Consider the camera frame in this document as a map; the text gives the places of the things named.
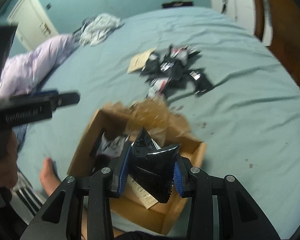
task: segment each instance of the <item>person's leg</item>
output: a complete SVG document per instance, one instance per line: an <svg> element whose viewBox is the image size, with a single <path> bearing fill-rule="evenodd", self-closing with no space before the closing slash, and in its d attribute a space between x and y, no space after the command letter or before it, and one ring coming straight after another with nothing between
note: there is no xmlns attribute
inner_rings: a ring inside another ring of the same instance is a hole
<svg viewBox="0 0 300 240"><path fill-rule="evenodd" d="M48 196L56 190L56 188L60 185L61 181L55 175L52 167L52 160L50 158L46 158L43 161L42 169L40 171L40 182L42 184L43 189L47 193ZM81 233L85 240L88 240L88 233L87 233L87 217L88 212L85 208L82 210L82 224L81 224ZM113 229L114 237L117 237L123 232Z"/></svg>

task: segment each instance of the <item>bed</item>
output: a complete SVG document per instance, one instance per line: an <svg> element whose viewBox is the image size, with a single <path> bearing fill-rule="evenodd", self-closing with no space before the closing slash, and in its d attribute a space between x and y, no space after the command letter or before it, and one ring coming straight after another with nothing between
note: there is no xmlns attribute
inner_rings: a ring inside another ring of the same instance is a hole
<svg viewBox="0 0 300 240"><path fill-rule="evenodd" d="M215 89L197 97L194 87L174 91L173 111L188 119L192 133L207 143L202 168L210 175L233 174L256 200L282 239L300 224L300 90L289 74L247 30L208 8L174 8L133 16L95 47L80 47L43 89L78 90L77 106L52 120L29 124L18 166L36 190L45 157L66 177L73 153L96 109L106 102L128 105L149 90L144 77L127 74L131 58L170 44L202 50L191 68L205 68ZM184 236L189 205L171 230ZM113 215L122 230L139 229Z"/></svg>

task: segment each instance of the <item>door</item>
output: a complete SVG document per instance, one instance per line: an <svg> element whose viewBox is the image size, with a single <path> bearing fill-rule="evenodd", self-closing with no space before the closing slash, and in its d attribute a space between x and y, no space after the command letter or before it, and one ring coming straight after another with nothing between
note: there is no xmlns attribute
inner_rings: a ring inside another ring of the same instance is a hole
<svg viewBox="0 0 300 240"><path fill-rule="evenodd" d="M236 20L235 0L211 0L211 6L217 12Z"/></svg>
<svg viewBox="0 0 300 240"><path fill-rule="evenodd" d="M18 24L16 36L28 51L58 34L39 0L19 0L7 20Z"/></svg>

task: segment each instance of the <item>person's foot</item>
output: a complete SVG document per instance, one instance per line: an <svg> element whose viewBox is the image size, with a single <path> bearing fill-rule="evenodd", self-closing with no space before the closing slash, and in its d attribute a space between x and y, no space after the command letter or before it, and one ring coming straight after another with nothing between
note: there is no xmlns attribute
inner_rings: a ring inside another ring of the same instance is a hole
<svg viewBox="0 0 300 240"><path fill-rule="evenodd" d="M53 171L51 158L46 158L43 161L40 171L40 182L48 196L50 196L61 183Z"/></svg>

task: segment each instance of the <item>wooden furniture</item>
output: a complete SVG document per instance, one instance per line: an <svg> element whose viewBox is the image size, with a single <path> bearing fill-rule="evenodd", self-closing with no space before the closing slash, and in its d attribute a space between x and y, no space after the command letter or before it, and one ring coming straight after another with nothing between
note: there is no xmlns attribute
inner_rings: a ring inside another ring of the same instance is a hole
<svg viewBox="0 0 300 240"><path fill-rule="evenodd" d="M256 8L255 36L264 33L263 0L254 0ZM273 36L269 50L286 68L300 87L300 9L293 0L268 0Z"/></svg>

